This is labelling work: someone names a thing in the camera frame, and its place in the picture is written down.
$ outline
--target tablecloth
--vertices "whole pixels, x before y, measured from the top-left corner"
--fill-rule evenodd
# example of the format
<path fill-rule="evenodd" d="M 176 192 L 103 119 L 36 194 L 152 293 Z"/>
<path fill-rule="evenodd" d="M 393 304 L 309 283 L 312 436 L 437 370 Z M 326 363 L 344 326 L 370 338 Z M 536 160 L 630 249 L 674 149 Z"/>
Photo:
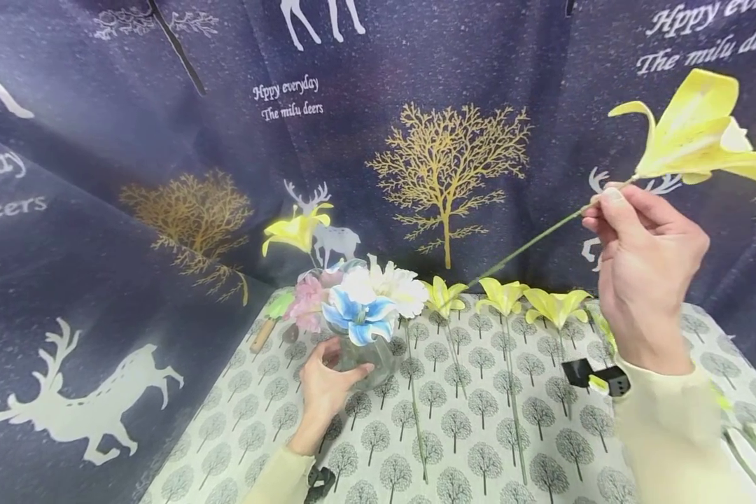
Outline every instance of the tablecloth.
<path fill-rule="evenodd" d="M 635 503 L 632 474 L 613 437 L 609 398 L 567 386 L 561 361 L 588 357 L 595 368 L 612 365 L 592 325 L 570 322 L 563 345 L 551 323 L 501 319 L 466 309 L 451 314 L 458 365 L 447 349 L 446 328 L 424 312 L 398 331 L 392 347 L 403 359 L 385 386 L 353 394 L 328 429 L 318 464 L 337 473 L 325 503 Z M 586 304 L 593 311 L 594 302 Z M 682 330 L 693 359 L 733 405 L 723 421 L 756 421 L 756 371 L 732 338 L 702 309 L 685 304 Z M 260 354 L 251 335 L 231 357 L 199 408 L 145 504 L 235 504 L 266 460 L 284 444 L 302 413 L 298 372 L 309 350 L 329 334 L 300 334 L 294 344 L 279 321 Z M 408 357 L 407 344 L 412 347 Z M 526 484 L 517 455 L 507 391 L 504 346 L 511 350 L 514 392 L 523 428 Z M 462 373 L 467 397 L 456 386 Z M 428 483 L 419 462 L 411 409 L 414 379 L 427 452 Z"/>

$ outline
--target backdrop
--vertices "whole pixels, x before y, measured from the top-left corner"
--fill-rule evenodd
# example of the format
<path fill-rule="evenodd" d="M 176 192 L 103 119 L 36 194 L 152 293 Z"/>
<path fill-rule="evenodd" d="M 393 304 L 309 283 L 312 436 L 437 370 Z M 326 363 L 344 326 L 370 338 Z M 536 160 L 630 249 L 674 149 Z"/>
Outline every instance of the backdrop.
<path fill-rule="evenodd" d="M 626 179 L 647 128 L 607 112 L 691 68 L 756 147 L 756 1 L 0 1 L 0 504 L 134 502 L 273 288 L 368 251 L 472 279 Z M 756 367 L 756 185 L 650 189 Z M 261 256 L 324 200 L 318 249 Z M 499 277 L 594 291 L 592 238 Z"/>

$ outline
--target blue lily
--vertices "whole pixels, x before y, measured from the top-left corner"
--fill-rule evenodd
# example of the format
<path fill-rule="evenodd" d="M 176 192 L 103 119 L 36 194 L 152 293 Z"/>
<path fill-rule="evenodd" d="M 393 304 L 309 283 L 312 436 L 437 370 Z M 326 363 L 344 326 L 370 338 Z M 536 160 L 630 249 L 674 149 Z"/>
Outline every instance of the blue lily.
<path fill-rule="evenodd" d="M 386 296 L 378 296 L 369 304 L 352 301 L 340 286 L 332 287 L 328 296 L 330 304 L 323 303 L 325 320 L 347 330 L 350 340 L 358 347 L 372 343 L 372 335 L 392 339 L 393 322 L 390 315 L 395 303 Z"/>

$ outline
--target gold tree print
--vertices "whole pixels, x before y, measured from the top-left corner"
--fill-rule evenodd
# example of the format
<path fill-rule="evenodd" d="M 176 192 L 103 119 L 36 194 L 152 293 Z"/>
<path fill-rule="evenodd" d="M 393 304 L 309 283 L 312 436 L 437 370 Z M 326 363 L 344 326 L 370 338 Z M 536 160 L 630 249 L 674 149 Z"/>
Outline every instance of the gold tree print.
<path fill-rule="evenodd" d="M 232 177 L 213 170 L 203 178 L 182 175 L 167 185 L 146 189 L 139 185 L 122 188 L 120 200 L 134 216 L 160 233 L 152 249 L 170 249 L 173 265 L 182 275 L 198 275 L 194 285 L 207 286 L 208 295 L 226 301 L 240 293 L 249 300 L 246 278 L 219 262 L 228 251 L 246 243 L 233 234 L 252 214 L 249 198 L 235 187 Z M 228 281 L 234 286 L 224 291 Z"/>
<path fill-rule="evenodd" d="M 387 150 L 367 163 L 378 174 L 384 198 L 409 211 L 395 214 L 400 223 L 414 227 L 406 240 L 442 227 L 441 238 L 417 251 L 442 247 L 449 270 L 451 240 L 489 232 L 480 224 L 459 226 L 454 218 L 504 201 L 503 190 L 483 191 L 489 179 L 524 177 L 532 126 L 526 108 L 509 121 L 514 112 L 508 106 L 483 116 L 473 105 L 424 112 L 407 104 L 400 112 L 402 127 L 393 127 L 386 140 Z"/>

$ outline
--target sleeve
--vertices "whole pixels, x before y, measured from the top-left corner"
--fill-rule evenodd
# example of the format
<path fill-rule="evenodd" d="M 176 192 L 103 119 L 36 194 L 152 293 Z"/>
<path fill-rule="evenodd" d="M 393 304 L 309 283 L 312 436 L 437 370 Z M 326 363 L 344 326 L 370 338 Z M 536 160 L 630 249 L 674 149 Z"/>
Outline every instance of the sleeve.
<path fill-rule="evenodd" d="M 631 389 L 613 398 L 642 504 L 748 503 L 722 450 L 720 412 L 708 377 L 664 376 L 616 355 Z"/>
<path fill-rule="evenodd" d="M 308 494 L 313 456 L 297 455 L 286 446 L 277 450 L 241 504 L 302 504 Z"/>

